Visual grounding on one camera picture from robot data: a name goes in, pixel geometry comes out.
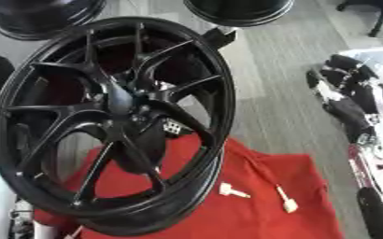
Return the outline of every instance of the bolt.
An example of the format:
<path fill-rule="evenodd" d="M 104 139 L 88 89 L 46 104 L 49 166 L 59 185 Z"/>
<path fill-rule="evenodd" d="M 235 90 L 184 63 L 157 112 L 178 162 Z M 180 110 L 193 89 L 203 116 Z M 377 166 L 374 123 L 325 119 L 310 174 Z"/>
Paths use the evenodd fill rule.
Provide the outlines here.
<path fill-rule="evenodd" d="M 140 120 L 140 118 L 137 115 L 132 115 L 131 120 L 133 122 L 138 122 Z"/>
<path fill-rule="evenodd" d="M 142 105 L 142 106 L 141 106 L 141 111 L 142 111 L 142 112 L 148 112 L 148 111 L 150 111 L 150 107 L 149 107 L 149 105 Z"/>
<path fill-rule="evenodd" d="M 233 186 L 228 183 L 221 183 L 220 184 L 220 195 L 229 196 L 229 195 L 235 195 L 242 198 L 250 198 L 248 194 L 245 192 L 239 191 L 239 190 L 233 190 Z"/>
<path fill-rule="evenodd" d="M 74 205 L 74 206 L 81 206 L 81 201 L 75 201 L 75 202 L 73 203 L 73 205 Z"/>

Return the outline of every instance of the office floor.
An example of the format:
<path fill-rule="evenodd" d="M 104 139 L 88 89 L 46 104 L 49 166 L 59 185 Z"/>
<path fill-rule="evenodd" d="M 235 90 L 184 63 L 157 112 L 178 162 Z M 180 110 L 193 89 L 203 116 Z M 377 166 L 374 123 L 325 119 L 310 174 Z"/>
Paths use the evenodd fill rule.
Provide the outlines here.
<path fill-rule="evenodd" d="M 329 182 L 346 238 L 364 239 L 369 236 L 355 199 L 347 140 L 307 89 L 305 71 L 340 50 L 383 46 L 383 31 L 379 38 L 365 36 L 376 20 L 373 8 L 349 7 L 341 13 L 334 10 L 337 4 L 338 0 L 296 0 L 283 18 L 240 31 L 238 40 L 221 53 L 236 84 L 232 136 L 263 152 L 312 155 Z M 200 33 L 211 27 L 181 0 L 108 0 L 100 18 L 132 15 L 177 21 Z M 18 65 L 42 44 L 0 35 L 0 55 Z M 84 152 L 91 146 L 79 139 L 73 144 L 77 146 L 69 144 L 71 148 Z"/>

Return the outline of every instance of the black rim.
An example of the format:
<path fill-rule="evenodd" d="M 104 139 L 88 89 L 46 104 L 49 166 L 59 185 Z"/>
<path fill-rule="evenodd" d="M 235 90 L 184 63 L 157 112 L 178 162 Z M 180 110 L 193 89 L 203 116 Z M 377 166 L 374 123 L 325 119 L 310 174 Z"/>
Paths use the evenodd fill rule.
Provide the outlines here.
<path fill-rule="evenodd" d="M 231 26 L 231 27 L 250 27 L 256 25 L 266 24 L 270 21 L 274 21 L 283 15 L 285 15 L 293 6 L 293 0 L 288 0 L 284 5 L 274 7 L 258 14 L 252 14 L 250 16 L 244 16 L 241 19 L 234 19 L 228 16 L 217 16 L 196 7 L 191 0 L 184 0 L 187 8 L 196 16 L 213 22 L 218 25 Z"/>
<path fill-rule="evenodd" d="M 67 19 L 59 19 L 58 23 L 51 22 L 49 25 L 41 29 L 32 29 L 29 25 L 15 26 L 8 22 L 9 20 L 3 21 L 2 16 L 0 16 L 0 34 L 7 37 L 23 40 L 23 41 L 37 41 L 45 40 L 54 37 L 55 35 L 68 30 L 71 27 L 85 24 L 89 21 L 92 21 L 97 17 L 106 6 L 106 0 L 97 0 L 93 1 L 92 4 L 87 5 L 83 9 L 79 9 L 70 16 L 66 16 Z"/>
<path fill-rule="evenodd" d="M 164 83 L 172 87 L 162 89 Z M 208 125 L 177 104 L 188 95 L 205 108 Z M 100 220 L 141 218 L 144 210 L 177 204 L 177 212 L 167 210 L 158 217 L 181 218 L 211 189 L 220 169 L 217 155 L 233 118 L 231 74 L 200 35 L 177 23 L 150 18 L 97 21 L 49 42 L 6 83 L 0 93 L 0 174 L 22 198 L 59 214 Z M 165 119 L 193 129 L 201 141 L 186 166 L 167 179 L 155 169 L 163 165 L 164 144 L 143 143 L 164 141 L 161 122 Z M 76 192 L 60 187 L 44 165 L 53 158 L 56 144 L 74 132 L 103 143 Z M 23 147 L 17 144 L 21 138 L 26 142 Z M 95 182 L 110 158 L 120 155 L 123 160 L 116 159 L 120 167 L 148 176 L 151 189 L 97 198 Z M 176 200 L 179 194 L 190 201 Z M 155 230 L 136 228 L 118 234 Z"/>

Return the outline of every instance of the black wheel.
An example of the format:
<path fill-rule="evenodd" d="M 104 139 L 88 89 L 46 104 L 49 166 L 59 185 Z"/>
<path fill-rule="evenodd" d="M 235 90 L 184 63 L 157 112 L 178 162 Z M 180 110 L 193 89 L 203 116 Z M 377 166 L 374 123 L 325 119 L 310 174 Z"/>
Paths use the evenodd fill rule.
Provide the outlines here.
<path fill-rule="evenodd" d="M 185 97 L 205 109 L 208 124 L 178 104 Z M 99 232 L 155 232 L 184 218 L 212 188 L 234 101 L 228 66 L 194 31 L 150 18 L 97 21 L 49 42 L 6 83 L 0 93 L 0 174 L 28 202 L 80 218 Z M 166 119 L 192 129 L 201 145 L 181 170 L 162 178 L 157 168 L 164 164 Z M 77 132 L 102 147 L 72 191 L 47 162 L 59 142 Z M 110 162 L 148 178 L 149 189 L 117 198 L 96 195 Z"/>
<path fill-rule="evenodd" d="M 285 15 L 293 0 L 184 0 L 196 16 L 218 25 L 249 27 L 266 24 Z"/>
<path fill-rule="evenodd" d="M 106 0 L 0 0 L 0 33 L 18 40 L 50 39 L 93 20 Z"/>

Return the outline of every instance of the red cloth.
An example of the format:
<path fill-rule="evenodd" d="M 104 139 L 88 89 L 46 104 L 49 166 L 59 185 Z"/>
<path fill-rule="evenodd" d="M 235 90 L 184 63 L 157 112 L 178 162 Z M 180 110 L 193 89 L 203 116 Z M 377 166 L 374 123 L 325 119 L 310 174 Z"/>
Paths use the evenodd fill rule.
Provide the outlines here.
<path fill-rule="evenodd" d="M 167 177 L 177 172 L 199 145 L 195 135 L 170 140 L 163 161 L 163 165 L 167 165 L 163 167 L 163 176 Z M 85 163 L 68 182 L 70 189 L 79 185 L 97 150 L 90 152 L 87 157 L 88 163 Z M 112 162 L 100 177 L 96 193 L 101 197 L 111 197 L 136 192 L 138 186 L 142 188 L 149 185 L 145 179 L 141 181 L 142 177 L 128 175 Z M 251 198 L 219 195 L 220 182 L 232 184 L 234 189 L 248 193 Z M 284 211 L 283 201 L 275 190 L 275 184 L 281 185 L 288 196 L 298 203 L 299 209 L 296 212 L 288 214 Z M 64 218 L 41 211 L 36 211 L 35 218 L 40 223 L 50 226 L 67 222 Z M 81 238 L 115 237 L 84 229 Z M 220 177 L 205 201 L 177 225 L 162 232 L 132 238 L 339 239 L 343 238 L 343 235 L 338 230 L 338 223 L 328 200 L 326 184 L 307 155 L 266 155 L 229 139 L 225 145 Z"/>

